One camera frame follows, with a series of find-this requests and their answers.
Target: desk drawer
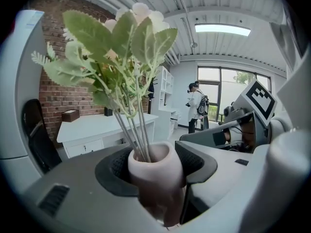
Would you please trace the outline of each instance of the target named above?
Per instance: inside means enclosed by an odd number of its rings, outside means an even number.
[[[103,148],[103,144],[101,140],[96,140],[92,142],[87,142],[84,144],[68,147],[67,153],[69,158],[72,158],[74,156],[84,154],[84,153],[89,153],[93,151],[97,151]]]

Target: fluorescent light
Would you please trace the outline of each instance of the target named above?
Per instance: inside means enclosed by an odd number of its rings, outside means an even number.
[[[250,29],[242,28],[229,24],[196,24],[195,31],[198,32],[220,32],[220,33],[235,33],[248,36],[251,33]]]

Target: window frame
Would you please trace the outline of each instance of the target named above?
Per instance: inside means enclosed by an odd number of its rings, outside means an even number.
[[[218,71],[219,71],[219,81],[215,81],[215,80],[200,80],[199,79],[199,68],[218,69]],[[257,73],[256,72],[245,71],[245,70],[241,70],[241,69],[228,68],[228,67],[202,67],[202,66],[198,66],[197,80],[200,82],[200,84],[209,84],[209,85],[217,85],[218,86],[218,99],[217,99],[217,103],[211,103],[211,102],[209,103],[210,105],[217,106],[217,114],[216,114],[215,122],[218,122],[220,101],[221,101],[221,96],[222,96],[222,69],[252,73],[254,75],[255,79],[257,79]],[[270,93],[272,93],[271,77],[266,76],[266,75],[262,75],[262,74],[258,74],[258,75],[268,79],[268,90],[269,90]]]

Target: pink vase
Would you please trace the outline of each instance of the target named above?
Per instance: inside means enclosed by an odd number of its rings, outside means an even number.
[[[185,178],[180,159],[169,142],[150,145],[151,163],[128,157],[131,183],[139,188],[140,203],[165,227],[179,223],[183,208]]]

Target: brick wall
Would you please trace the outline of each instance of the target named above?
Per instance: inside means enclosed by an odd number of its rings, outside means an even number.
[[[65,57],[66,46],[66,40],[62,36],[63,12],[70,9],[79,10],[99,18],[101,22],[114,18],[114,15],[105,9],[85,0],[30,0],[29,8],[45,12],[42,18],[43,34],[60,58]],[[80,110],[81,115],[104,112],[103,107],[93,104],[92,93],[87,92],[87,88],[59,86],[48,78],[44,70],[41,74],[39,100],[51,140],[57,137],[62,111],[76,109]],[[148,99],[143,99],[143,109],[148,111]]]

